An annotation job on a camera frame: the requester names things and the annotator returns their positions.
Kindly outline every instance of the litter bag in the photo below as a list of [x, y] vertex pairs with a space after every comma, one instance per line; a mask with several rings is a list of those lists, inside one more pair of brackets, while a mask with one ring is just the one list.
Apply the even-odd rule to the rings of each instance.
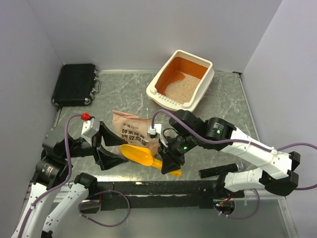
[[153, 155], [158, 152], [159, 139], [152, 139], [147, 136], [148, 127], [151, 125], [151, 118], [139, 118], [136, 115], [112, 111], [112, 125], [115, 133], [125, 139], [129, 145], [149, 148]]

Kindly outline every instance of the cable tie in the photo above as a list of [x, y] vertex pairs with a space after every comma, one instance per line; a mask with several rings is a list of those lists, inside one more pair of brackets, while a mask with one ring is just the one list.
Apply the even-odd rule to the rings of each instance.
[[274, 147], [271, 147], [271, 154], [273, 154], [273, 155], [277, 155], [277, 150], [275, 150], [275, 148]]
[[248, 144], [248, 147], [246, 149], [246, 152], [248, 151], [248, 149], [250, 148], [250, 145], [251, 145], [251, 142], [253, 141], [253, 139], [250, 137], [250, 140], [249, 140], [249, 144]]

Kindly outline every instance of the white litter box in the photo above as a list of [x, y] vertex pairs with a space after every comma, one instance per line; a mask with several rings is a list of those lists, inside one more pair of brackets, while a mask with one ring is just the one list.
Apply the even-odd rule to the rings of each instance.
[[[166, 96], [166, 88], [190, 75], [199, 82], [188, 102], [180, 103]], [[147, 87], [147, 95], [155, 103], [170, 111], [179, 109], [193, 111], [204, 96], [214, 76], [212, 63], [188, 52], [177, 50], [157, 73]]]

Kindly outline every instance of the black briefcase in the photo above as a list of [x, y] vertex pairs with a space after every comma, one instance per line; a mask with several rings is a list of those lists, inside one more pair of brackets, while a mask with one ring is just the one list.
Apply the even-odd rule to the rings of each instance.
[[52, 102], [60, 107], [89, 106], [100, 87], [94, 64], [66, 64], [60, 70]]

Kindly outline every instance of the yellow scoop handle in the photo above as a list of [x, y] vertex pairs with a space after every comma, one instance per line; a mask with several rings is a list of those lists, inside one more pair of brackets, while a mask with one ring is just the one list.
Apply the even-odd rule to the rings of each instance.
[[[153, 157], [152, 152], [148, 148], [134, 146], [134, 145], [122, 145], [121, 153], [134, 162], [137, 162], [144, 166], [152, 166], [159, 170], [162, 169], [162, 161]], [[169, 174], [180, 177], [182, 175], [181, 170], [169, 172]]]
[[[162, 165], [163, 165], [163, 162], [161, 160], [153, 158], [153, 164], [151, 165], [152, 167], [155, 167], [155, 168], [161, 170], [162, 169]], [[176, 177], [180, 177], [182, 175], [182, 171], [181, 170], [175, 170], [175, 171], [169, 172], [169, 174], [170, 175], [174, 175]]]

